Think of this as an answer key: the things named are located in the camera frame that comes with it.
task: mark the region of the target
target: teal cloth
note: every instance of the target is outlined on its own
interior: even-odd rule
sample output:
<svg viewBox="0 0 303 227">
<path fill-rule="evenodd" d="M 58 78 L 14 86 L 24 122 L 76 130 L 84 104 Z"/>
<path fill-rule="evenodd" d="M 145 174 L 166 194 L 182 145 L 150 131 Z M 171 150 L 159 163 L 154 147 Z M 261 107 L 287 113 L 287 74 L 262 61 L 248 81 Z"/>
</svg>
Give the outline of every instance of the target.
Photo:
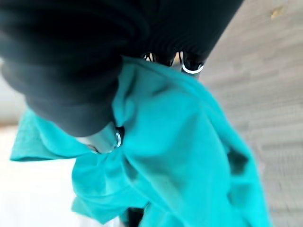
<svg viewBox="0 0 303 227">
<path fill-rule="evenodd" d="M 73 210 L 106 223 L 145 208 L 141 227 L 270 227 L 251 150 L 201 84 L 124 58 L 113 102 L 123 145 L 96 155 L 28 110 L 11 160 L 76 157 Z"/>
</svg>

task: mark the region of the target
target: white floor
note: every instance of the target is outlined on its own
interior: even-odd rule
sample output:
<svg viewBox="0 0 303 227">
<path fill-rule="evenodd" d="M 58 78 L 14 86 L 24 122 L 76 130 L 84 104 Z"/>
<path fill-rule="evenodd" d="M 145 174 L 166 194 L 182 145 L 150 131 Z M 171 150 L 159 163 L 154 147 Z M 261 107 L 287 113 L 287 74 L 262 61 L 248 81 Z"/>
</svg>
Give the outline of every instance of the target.
<svg viewBox="0 0 303 227">
<path fill-rule="evenodd" d="M 1 227 L 100 227 L 71 212 L 73 160 L 9 161 L 16 128 L 0 128 Z M 106 227 L 119 226 L 116 219 Z"/>
</svg>

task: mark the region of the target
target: white surface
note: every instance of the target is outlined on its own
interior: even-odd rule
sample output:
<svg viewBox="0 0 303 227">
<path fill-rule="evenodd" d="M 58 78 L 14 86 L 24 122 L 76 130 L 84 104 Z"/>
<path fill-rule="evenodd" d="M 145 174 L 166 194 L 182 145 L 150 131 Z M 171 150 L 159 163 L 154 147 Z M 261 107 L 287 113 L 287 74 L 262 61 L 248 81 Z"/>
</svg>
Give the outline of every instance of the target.
<svg viewBox="0 0 303 227">
<path fill-rule="evenodd" d="M 17 122 L 25 106 L 22 95 L 10 88 L 0 75 L 0 124 Z"/>
<path fill-rule="evenodd" d="M 73 160 L 9 161 L 16 128 L 0 128 L 1 227 L 100 227 L 71 211 Z M 118 226 L 116 219 L 106 227 Z"/>
</svg>

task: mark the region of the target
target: turquoise fabric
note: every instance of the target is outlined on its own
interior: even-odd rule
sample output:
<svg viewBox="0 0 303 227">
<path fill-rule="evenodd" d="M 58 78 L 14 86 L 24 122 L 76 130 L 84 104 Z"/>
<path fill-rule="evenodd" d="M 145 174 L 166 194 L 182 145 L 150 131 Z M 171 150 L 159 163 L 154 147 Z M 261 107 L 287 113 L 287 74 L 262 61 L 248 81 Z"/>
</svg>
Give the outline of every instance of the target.
<svg viewBox="0 0 303 227">
<path fill-rule="evenodd" d="M 11 159 L 74 158 L 73 210 L 105 223 L 145 208 L 141 227 L 272 226 L 251 150 L 201 84 L 124 58 L 113 102 L 123 145 L 95 155 L 28 110 Z"/>
</svg>

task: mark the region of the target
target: gray floor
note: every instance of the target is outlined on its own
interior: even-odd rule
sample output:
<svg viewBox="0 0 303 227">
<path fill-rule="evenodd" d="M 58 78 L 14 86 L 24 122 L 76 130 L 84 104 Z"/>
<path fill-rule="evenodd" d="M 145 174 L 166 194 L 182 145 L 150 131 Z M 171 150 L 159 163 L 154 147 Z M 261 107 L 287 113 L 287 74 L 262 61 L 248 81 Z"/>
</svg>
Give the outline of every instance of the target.
<svg viewBox="0 0 303 227">
<path fill-rule="evenodd" d="M 303 0 L 246 0 L 201 75 L 265 163 L 277 227 L 303 227 Z"/>
</svg>

